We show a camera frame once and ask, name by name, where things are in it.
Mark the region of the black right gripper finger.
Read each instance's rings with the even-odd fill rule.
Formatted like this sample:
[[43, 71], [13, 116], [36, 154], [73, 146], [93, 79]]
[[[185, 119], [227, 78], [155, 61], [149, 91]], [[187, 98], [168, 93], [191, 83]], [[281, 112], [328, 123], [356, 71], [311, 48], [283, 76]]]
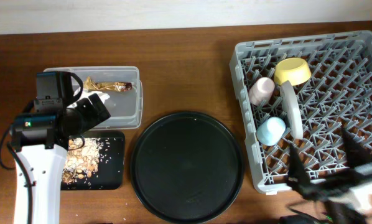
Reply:
[[289, 147], [289, 168], [286, 184], [301, 195], [308, 195], [312, 188], [310, 178], [293, 145]]
[[356, 168], [372, 162], [372, 155], [358, 144], [346, 129], [342, 129], [342, 140], [348, 167]]

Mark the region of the gold snack wrapper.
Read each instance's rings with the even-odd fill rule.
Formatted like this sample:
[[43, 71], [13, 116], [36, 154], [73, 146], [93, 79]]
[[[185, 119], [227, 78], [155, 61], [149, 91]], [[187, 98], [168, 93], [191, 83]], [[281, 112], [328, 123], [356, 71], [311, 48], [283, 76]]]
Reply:
[[125, 92], [133, 89], [132, 83], [129, 82], [94, 82], [88, 77], [83, 82], [83, 87], [92, 91], [116, 91]]

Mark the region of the food scraps and rice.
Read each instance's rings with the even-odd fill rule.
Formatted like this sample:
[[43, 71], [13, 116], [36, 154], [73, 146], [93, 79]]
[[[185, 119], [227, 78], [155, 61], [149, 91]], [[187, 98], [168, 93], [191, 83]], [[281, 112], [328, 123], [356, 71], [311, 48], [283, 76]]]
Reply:
[[107, 155], [110, 148], [107, 138], [70, 139], [65, 165], [62, 171], [62, 183], [66, 186], [75, 184], [92, 186], [92, 179], [99, 178], [98, 171], [111, 157]]

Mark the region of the blue plastic cup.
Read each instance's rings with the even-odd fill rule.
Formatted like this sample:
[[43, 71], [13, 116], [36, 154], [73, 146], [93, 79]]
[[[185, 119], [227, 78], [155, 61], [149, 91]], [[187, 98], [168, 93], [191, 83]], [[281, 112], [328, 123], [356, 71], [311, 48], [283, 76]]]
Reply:
[[263, 122], [256, 132], [258, 141], [266, 146], [277, 144], [286, 130], [285, 122], [278, 117], [271, 117]]

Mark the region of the light grey plate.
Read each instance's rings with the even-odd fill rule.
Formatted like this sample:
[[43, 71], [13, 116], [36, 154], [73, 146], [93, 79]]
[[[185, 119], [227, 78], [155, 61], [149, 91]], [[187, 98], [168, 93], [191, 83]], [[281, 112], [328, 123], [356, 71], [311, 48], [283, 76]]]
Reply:
[[282, 109], [287, 115], [292, 137], [303, 139], [304, 130], [300, 108], [290, 81], [286, 81], [280, 86], [280, 95], [282, 98]]

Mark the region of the pink plastic cup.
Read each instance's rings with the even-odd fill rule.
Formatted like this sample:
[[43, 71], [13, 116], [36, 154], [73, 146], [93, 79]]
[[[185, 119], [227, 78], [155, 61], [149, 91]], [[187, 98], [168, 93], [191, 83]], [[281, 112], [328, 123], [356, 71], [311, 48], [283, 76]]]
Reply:
[[249, 101], [255, 106], [268, 104], [275, 89], [274, 82], [267, 77], [259, 78], [249, 90]]

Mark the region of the yellow bowl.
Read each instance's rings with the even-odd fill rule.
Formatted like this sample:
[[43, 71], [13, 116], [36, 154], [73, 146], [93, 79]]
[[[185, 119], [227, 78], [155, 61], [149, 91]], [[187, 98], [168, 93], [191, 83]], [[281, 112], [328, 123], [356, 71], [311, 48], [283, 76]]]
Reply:
[[306, 60], [302, 58], [287, 58], [275, 66], [274, 83], [282, 85], [289, 81], [292, 86], [305, 83], [311, 78], [311, 71]]

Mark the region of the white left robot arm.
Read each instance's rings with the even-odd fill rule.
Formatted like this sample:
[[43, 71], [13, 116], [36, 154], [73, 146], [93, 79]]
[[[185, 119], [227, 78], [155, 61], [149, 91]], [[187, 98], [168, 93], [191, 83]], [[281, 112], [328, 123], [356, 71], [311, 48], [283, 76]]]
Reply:
[[71, 72], [36, 75], [37, 96], [9, 127], [7, 148], [16, 163], [14, 223], [58, 223], [62, 171], [71, 137], [110, 117], [99, 96], [75, 93]]

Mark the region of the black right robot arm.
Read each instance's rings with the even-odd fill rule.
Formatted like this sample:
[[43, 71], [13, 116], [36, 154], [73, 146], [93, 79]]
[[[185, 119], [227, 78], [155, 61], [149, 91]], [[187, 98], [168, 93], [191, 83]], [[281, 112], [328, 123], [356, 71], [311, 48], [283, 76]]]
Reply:
[[[286, 184], [303, 200], [288, 204], [287, 209], [294, 214], [281, 217], [279, 223], [366, 223], [372, 218], [369, 214], [372, 210], [372, 155], [345, 129], [342, 129], [342, 141], [348, 168], [316, 184], [310, 181], [297, 149], [289, 148]], [[309, 201], [323, 203], [324, 219], [293, 209]]]

